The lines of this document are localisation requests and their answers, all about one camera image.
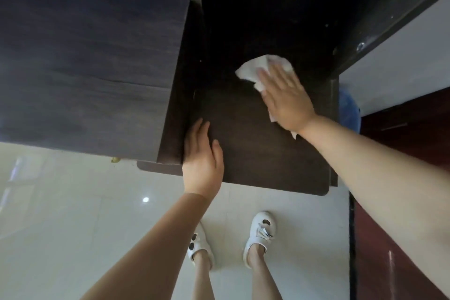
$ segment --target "paper towel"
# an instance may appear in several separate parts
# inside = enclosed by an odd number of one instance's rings
[[[238,76],[240,79],[245,79],[247,81],[254,82],[255,84],[253,86],[255,87],[255,89],[258,92],[262,92],[263,90],[265,90],[265,88],[264,88],[264,85],[262,84],[262,82],[259,80],[257,70],[259,68],[262,68],[265,71],[267,71],[268,74],[270,74],[269,61],[273,62],[273,63],[281,64],[284,71],[286,71],[288,74],[295,74],[294,69],[292,68],[292,65],[290,64],[290,62],[287,59],[285,59],[283,57],[279,57],[277,55],[264,55],[264,56],[260,56],[257,58],[253,58],[252,60],[249,60],[249,61],[245,62],[244,64],[242,64],[240,66],[240,68],[236,70],[236,76]],[[269,113],[269,118],[270,118],[270,121],[276,122],[276,120],[273,118],[273,116],[270,113]],[[294,139],[297,137],[297,133],[291,132],[291,134]]]

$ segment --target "foot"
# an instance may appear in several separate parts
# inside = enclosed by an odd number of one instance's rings
[[[201,223],[195,228],[194,234],[192,234],[191,242],[188,246],[187,252],[192,263],[200,263],[205,258],[209,259],[210,269],[214,267],[214,255],[212,254],[211,247],[206,241],[205,231]]]
[[[275,236],[276,228],[275,218],[268,211],[259,212],[253,218],[250,226],[250,237],[245,245],[243,255],[247,268],[251,268],[249,264],[250,254],[254,257],[262,257],[266,254],[267,247]]]

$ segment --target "white slipper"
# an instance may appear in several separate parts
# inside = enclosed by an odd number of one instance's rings
[[[205,231],[203,230],[203,226],[201,223],[197,225],[195,228],[195,232],[191,237],[191,243],[188,247],[188,256],[191,259],[192,263],[195,266],[194,259],[192,258],[196,252],[199,250],[205,249],[208,252],[209,262],[211,263],[211,269],[214,267],[214,255],[212,254],[211,247],[206,241]]]
[[[248,250],[254,244],[261,244],[265,251],[264,255],[267,252],[267,246],[274,239],[274,236],[277,231],[277,223],[275,222],[275,218],[268,211],[258,212],[256,216],[253,218],[250,227],[250,237],[244,248],[244,263],[247,268],[250,268],[248,264]]]

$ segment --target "hand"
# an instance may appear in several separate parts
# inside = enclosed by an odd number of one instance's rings
[[[269,72],[258,71],[266,87],[261,93],[264,103],[281,127],[301,135],[301,130],[317,116],[311,99],[295,73],[287,74],[279,64],[269,64]]]
[[[212,201],[224,176],[223,152],[216,139],[209,145],[209,121],[198,119],[184,140],[183,181],[185,193],[196,193]]]

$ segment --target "finger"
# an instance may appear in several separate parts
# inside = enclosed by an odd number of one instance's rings
[[[212,155],[214,156],[214,160],[216,161],[216,168],[222,169],[224,168],[224,153],[222,151],[222,147],[219,144],[219,140],[214,139],[212,142]]]
[[[273,80],[277,84],[278,88],[280,88],[280,89],[286,89],[287,88],[288,85],[284,81],[284,78],[281,77],[278,69],[272,63],[269,63],[269,72],[270,72],[270,76],[273,78]]]
[[[209,139],[208,139],[208,129],[211,123],[206,121],[199,129],[197,134],[197,142],[199,143],[199,150],[210,150]]]
[[[274,115],[275,111],[276,111],[276,107],[275,107],[275,100],[274,100],[274,97],[272,96],[272,94],[267,90],[263,90],[261,92],[261,96],[262,96],[262,100],[264,101],[264,103],[267,106],[267,109],[269,110],[269,113]]]
[[[295,73],[295,71],[293,71],[292,74],[289,74],[289,77],[298,89],[301,89],[301,90],[304,89],[303,86],[301,85],[300,80],[298,79],[298,76]]]
[[[261,80],[262,84],[264,85],[264,87],[266,87],[266,89],[269,92],[274,94],[274,93],[276,93],[279,90],[278,86],[273,81],[272,77],[269,76],[267,71],[265,71],[264,69],[258,69],[257,72],[258,72],[259,79]]]
[[[277,72],[279,73],[279,75],[282,77],[282,79],[285,81],[285,83],[289,86],[289,87],[294,87],[295,84],[293,83],[293,81],[290,78],[291,74],[288,74],[283,66],[279,63],[274,64],[275,69],[277,70]]]
[[[189,152],[189,139],[186,138],[184,140],[184,158],[183,161],[186,160],[186,158],[189,156],[190,152]]]
[[[200,125],[202,124],[203,119],[199,118],[195,123],[192,125],[191,129],[188,133],[188,140],[189,140],[189,153],[194,153],[199,150],[199,145],[197,143],[197,132],[199,131]]]

